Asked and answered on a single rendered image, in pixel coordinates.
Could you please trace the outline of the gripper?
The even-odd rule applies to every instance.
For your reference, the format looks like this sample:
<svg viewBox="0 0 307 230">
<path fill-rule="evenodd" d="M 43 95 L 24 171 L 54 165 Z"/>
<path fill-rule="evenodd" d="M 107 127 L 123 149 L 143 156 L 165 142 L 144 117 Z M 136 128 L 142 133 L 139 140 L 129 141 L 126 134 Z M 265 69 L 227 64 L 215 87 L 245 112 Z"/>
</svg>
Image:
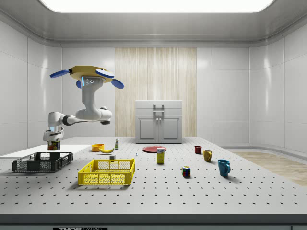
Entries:
<svg viewBox="0 0 307 230">
<path fill-rule="evenodd" d="M 60 138 L 63 137 L 63 130 L 60 130 L 59 132 L 52 132 L 50 130 L 47 130 L 44 132 L 44 135 L 43 135 L 43 140 L 45 142 L 51 142 L 51 141 L 56 141 Z"/>
</svg>

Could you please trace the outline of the flat-sided can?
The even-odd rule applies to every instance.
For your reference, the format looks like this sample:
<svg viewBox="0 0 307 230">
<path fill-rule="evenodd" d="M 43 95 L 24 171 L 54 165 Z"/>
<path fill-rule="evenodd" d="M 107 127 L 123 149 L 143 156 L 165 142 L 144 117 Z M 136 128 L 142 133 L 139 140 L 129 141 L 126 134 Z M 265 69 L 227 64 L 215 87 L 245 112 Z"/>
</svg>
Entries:
<svg viewBox="0 0 307 230">
<path fill-rule="evenodd" d="M 49 151 L 60 150 L 60 141 L 59 140 L 48 141 L 47 150 Z"/>
</svg>

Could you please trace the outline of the dark grey basket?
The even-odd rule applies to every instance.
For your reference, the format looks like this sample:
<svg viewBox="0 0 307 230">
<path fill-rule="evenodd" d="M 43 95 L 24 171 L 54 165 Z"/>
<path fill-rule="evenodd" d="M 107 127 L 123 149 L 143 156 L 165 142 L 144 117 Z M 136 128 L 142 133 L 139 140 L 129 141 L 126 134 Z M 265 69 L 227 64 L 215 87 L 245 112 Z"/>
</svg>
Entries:
<svg viewBox="0 0 307 230">
<path fill-rule="evenodd" d="M 72 152 L 35 152 L 12 161 L 16 173 L 55 172 L 73 160 Z"/>
</svg>

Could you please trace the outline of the white board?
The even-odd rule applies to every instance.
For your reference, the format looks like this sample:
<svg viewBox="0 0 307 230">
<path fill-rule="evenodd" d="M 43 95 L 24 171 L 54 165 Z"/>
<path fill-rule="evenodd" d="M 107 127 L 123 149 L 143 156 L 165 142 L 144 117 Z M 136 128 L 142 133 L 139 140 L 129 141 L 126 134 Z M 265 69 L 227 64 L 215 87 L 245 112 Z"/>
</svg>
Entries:
<svg viewBox="0 0 307 230">
<path fill-rule="evenodd" d="M 36 152 L 73 152 L 73 153 L 77 153 L 87 147 L 89 147 L 90 145 L 61 145 L 60 146 L 60 150 L 48 150 L 47 149 L 47 145 L 40 145 L 40 146 L 36 146 L 33 148 L 29 148 L 29 149 L 24 149 L 21 151 L 17 151 L 14 153 L 10 153 L 10 154 L 6 154 L 3 156 L 0 156 L 1 158 L 21 158 Z"/>
</svg>

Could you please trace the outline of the yellow basket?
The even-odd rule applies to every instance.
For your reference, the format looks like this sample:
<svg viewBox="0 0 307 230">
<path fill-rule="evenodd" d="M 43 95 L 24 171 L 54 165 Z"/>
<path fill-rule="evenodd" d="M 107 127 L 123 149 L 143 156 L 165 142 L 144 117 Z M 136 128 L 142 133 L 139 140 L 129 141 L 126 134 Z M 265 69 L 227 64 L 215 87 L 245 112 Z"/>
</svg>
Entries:
<svg viewBox="0 0 307 230">
<path fill-rule="evenodd" d="M 130 185 L 135 160 L 92 160 L 78 171 L 79 185 Z"/>
</svg>

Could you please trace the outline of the red plate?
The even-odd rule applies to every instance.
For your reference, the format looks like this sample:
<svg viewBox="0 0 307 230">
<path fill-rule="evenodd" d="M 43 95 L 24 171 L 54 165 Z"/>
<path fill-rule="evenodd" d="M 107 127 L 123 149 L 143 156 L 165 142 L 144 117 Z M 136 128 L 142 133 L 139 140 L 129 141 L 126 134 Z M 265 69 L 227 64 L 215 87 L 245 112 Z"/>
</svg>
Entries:
<svg viewBox="0 0 307 230">
<path fill-rule="evenodd" d="M 166 151 L 166 147 L 164 146 L 145 146 L 143 147 L 142 151 L 146 152 L 146 153 L 157 153 L 158 149 L 164 149 L 164 151 Z"/>
</svg>

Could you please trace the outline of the white cabinet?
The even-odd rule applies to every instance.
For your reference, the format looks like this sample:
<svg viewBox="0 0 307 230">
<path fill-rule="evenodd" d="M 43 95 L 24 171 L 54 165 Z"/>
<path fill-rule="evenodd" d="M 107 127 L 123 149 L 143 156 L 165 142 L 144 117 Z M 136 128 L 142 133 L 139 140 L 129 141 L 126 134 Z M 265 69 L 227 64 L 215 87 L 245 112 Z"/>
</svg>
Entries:
<svg viewBox="0 0 307 230">
<path fill-rule="evenodd" d="M 136 143 L 181 143 L 181 100 L 136 100 Z"/>
</svg>

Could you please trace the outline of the blue mug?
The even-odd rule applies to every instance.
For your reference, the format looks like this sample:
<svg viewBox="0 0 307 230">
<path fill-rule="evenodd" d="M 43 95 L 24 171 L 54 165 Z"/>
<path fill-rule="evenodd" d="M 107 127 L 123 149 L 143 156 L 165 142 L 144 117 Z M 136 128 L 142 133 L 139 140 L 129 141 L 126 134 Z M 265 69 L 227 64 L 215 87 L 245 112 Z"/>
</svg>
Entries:
<svg viewBox="0 0 307 230">
<path fill-rule="evenodd" d="M 227 177 L 231 171 L 230 161 L 219 159 L 218 160 L 219 172 L 222 177 Z"/>
</svg>

